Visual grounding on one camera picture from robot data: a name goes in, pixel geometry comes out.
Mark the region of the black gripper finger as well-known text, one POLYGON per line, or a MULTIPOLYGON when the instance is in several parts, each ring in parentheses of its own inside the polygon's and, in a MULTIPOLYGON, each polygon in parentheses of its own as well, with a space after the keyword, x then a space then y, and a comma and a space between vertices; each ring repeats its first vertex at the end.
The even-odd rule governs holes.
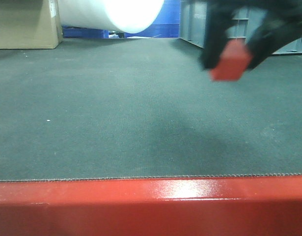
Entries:
POLYGON ((217 66, 228 42, 227 31, 234 25, 239 3, 231 0, 210 0, 207 3, 207 20, 204 48, 200 58, 204 69, 217 66))
POLYGON ((302 16, 282 17, 268 12, 254 31, 247 48, 252 54, 248 69, 256 68, 278 49, 302 36, 302 16))

